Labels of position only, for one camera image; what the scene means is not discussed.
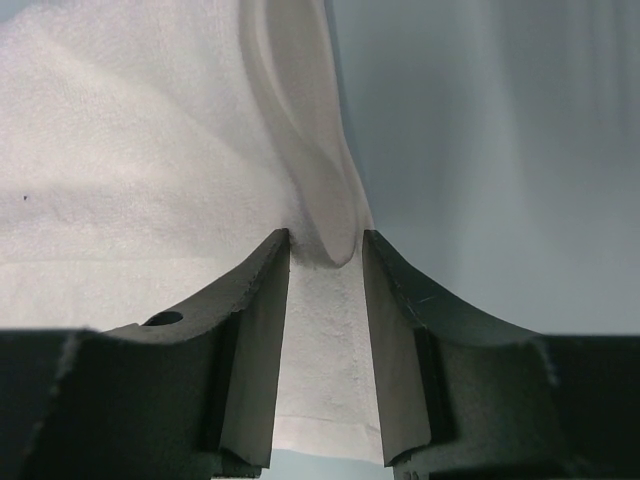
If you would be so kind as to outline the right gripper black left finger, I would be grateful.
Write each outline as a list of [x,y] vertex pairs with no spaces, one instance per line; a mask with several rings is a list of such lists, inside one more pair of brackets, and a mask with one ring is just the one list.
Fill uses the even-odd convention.
[[256,478],[271,460],[285,229],[143,324],[1,333],[5,479]]

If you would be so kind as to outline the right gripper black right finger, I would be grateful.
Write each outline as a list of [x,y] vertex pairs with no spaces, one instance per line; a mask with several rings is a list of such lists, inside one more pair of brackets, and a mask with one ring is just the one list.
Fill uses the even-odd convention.
[[364,233],[383,459],[398,479],[635,479],[639,340],[537,333]]

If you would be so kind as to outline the white towel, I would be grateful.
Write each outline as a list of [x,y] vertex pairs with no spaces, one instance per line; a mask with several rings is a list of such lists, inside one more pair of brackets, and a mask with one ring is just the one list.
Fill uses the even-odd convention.
[[362,236],[321,1],[35,1],[1,23],[1,307],[143,321],[286,228],[278,449],[380,462]]

